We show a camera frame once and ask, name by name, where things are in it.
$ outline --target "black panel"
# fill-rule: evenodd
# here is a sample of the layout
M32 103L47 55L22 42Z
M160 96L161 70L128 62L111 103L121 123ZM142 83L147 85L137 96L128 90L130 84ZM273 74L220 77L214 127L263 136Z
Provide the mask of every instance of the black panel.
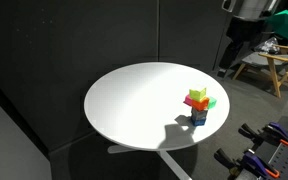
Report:
M213 69L227 13L222 1L161 0L160 61Z
M95 80L157 61L156 13L154 0L0 0L0 88L49 150L92 130Z

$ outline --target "table base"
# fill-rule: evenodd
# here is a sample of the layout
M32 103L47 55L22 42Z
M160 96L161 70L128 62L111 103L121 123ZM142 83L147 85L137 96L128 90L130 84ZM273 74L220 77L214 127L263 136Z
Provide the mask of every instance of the table base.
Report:
M136 149L113 145L107 149L109 154L123 153L136 151ZM157 154L164 160L164 162L172 169L172 171L177 175L180 180L192 180L192 178L187 175L187 173L177 164L177 162L166 152L166 151L157 151Z

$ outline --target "toy block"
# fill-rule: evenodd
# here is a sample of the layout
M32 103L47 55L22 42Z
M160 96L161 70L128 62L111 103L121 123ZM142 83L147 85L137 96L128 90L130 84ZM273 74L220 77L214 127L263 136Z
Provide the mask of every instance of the toy block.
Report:
M203 118L201 120L195 121L191 118L191 122L193 124L193 126L203 126L206 122L206 118Z
M189 105L189 106L192 106L192 98L190 97L189 94L186 95L184 103Z
M191 110L192 116L191 116L191 118L193 120L200 120L200 119L206 118L207 112L208 112L208 110L198 111L198 110L196 110L195 108L192 107L192 110Z
M206 96L206 88L201 90L190 89L190 97L195 101L201 101Z
M207 109L209 101L210 99L208 97L204 97L201 101L195 101L192 99L192 107L198 111L203 111L204 109Z
M208 102L207 109L212 109L216 105L216 99L213 97L209 97L210 101Z

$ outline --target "round white table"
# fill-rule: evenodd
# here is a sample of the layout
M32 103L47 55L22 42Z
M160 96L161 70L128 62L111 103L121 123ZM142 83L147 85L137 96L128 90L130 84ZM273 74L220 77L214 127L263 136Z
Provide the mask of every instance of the round white table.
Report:
M193 126L189 89L206 87L217 100L205 125ZM94 129L118 145L109 153L157 151L180 179L190 179L166 151L186 148L215 133L229 113L229 98L209 75L184 65L148 62L116 69L97 80L84 101Z

